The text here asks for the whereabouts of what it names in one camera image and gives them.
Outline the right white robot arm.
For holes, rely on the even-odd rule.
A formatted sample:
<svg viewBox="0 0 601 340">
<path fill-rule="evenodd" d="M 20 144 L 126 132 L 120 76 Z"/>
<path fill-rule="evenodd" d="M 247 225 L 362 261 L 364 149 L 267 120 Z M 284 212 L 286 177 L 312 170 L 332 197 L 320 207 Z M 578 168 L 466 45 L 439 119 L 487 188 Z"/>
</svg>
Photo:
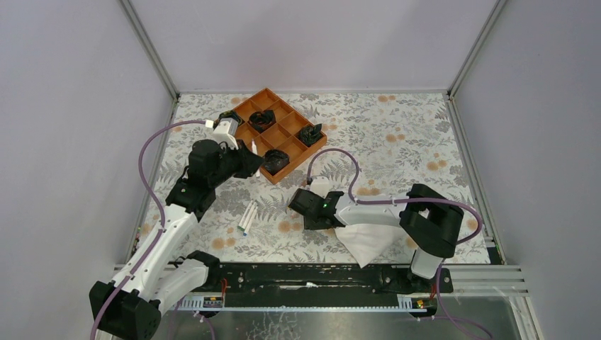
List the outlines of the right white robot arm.
<svg viewBox="0 0 601 340">
<path fill-rule="evenodd" d="M 318 195 L 299 188 L 288 204 L 303 217 L 307 230 L 334 230 L 360 267 L 382 255 L 394 242 L 409 237 L 417 248 L 412 274 L 435 277 L 440 264 L 455 254 L 466 207 L 445 199 L 424 184 L 406 198 L 353 197 L 342 191 Z"/>
</svg>

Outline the white marker green end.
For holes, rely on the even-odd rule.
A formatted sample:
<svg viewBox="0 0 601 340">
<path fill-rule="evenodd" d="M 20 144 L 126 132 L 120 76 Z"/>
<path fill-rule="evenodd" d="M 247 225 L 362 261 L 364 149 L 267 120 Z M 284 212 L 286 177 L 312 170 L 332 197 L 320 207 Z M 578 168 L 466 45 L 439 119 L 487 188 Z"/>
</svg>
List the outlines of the white marker green end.
<svg viewBox="0 0 601 340">
<path fill-rule="evenodd" d="M 246 224 L 247 224 L 248 217 L 249 217 L 249 215 L 250 215 L 250 213 L 251 213 L 252 209 L 254 208 L 254 206 L 255 206 L 255 202 L 254 202 L 254 201 L 251 201 L 251 202 L 249 203 L 249 205 L 247 206 L 247 208 L 246 208 L 246 210 L 244 211 L 244 213 L 242 214 L 242 218 L 241 218 L 241 220 L 240 220 L 240 222 L 239 222 L 239 224 L 238 224 L 238 226 L 237 226 L 237 228 L 238 228 L 239 230 L 241 230 L 241 231 L 244 231 L 244 230 L 245 230 L 245 227 L 246 227 Z"/>
</svg>

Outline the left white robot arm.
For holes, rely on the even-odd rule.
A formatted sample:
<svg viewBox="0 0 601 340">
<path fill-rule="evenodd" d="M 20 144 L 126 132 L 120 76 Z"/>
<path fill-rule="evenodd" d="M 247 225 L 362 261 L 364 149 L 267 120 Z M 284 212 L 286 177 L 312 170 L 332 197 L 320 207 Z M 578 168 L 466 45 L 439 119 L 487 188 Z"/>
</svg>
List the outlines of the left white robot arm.
<svg viewBox="0 0 601 340">
<path fill-rule="evenodd" d="M 242 140 L 235 148 L 213 140 L 193 144 L 189 163 L 165 200 L 164 220 L 109 282 L 98 281 L 91 288 L 91 339 L 98 330 L 121 339 L 151 339 L 164 313 L 207 282 L 218 259 L 202 251 L 184 260 L 173 273 L 161 274 L 175 247 L 215 201 L 216 188 L 232 177 L 252 177 L 263 162 Z"/>
</svg>

